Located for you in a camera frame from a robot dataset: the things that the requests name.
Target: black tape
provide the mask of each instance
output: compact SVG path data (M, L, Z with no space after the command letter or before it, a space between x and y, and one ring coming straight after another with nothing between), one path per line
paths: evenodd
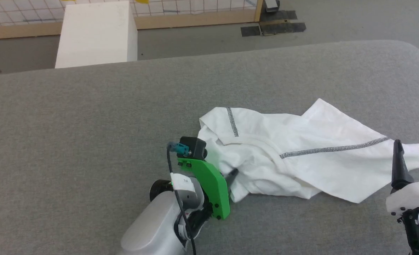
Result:
M260 35L260 28L258 26L242 27L241 35L242 37Z
M295 10L279 10L273 13L263 12L260 16L260 22L262 21L278 21L284 19L297 19Z
M305 23L278 23L278 24L261 24L263 35L273 35L273 34L282 34L282 33L296 33L304 32L306 27Z

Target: gray fabric surface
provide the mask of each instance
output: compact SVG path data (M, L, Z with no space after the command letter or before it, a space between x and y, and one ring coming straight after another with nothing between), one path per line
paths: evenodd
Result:
M113 254L168 178L167 142L196 135L200 116L302 114L318 97L419 142L419 50L338 42L1 75L0 255ZM249 195L205 225L197 254L407 254L389 191L360 204Z

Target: white foam block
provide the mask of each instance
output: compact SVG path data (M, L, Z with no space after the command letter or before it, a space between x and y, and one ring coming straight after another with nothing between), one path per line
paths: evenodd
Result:
M67 5L56 68L137 60L129 1Z

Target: wooden frame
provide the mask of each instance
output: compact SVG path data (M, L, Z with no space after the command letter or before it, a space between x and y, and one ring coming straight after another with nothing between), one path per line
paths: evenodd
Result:
M256 10L205 12L174 16L136 17L137 29L156 29L187 26L209 26L219 24L249 23L260 21L263 0L257 1ZM42 23L14 26L0 26L0 39L43 35L58 35L62 23Z

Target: seam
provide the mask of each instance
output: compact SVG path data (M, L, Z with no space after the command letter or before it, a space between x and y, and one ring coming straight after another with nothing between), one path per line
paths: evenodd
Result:
M298 155L308 155L308 154L315 154L315 153L320 153L320 152L341 152L341 151L362 149L362 148L370 147L370 146L373 146L375 144L378 144L380 142L384 142L387 140L389 140L389 137L382 137L382 138L372 140L370 142L355 144L355 145L317 148L317 149L303 150L303 151L297 151L297 152L285 152L284 154L280 155L280 158L283 159L283 158L295 157Z
M233 117L233 113L232 113L232 109L230 107L226 107L227 108L227 113L229 114L229 119L230 119L230 124L232 125L232 130L233 130L233 134L238 137L238 132L237 132L237 128L236 128L236 124L235 124L235 119Z

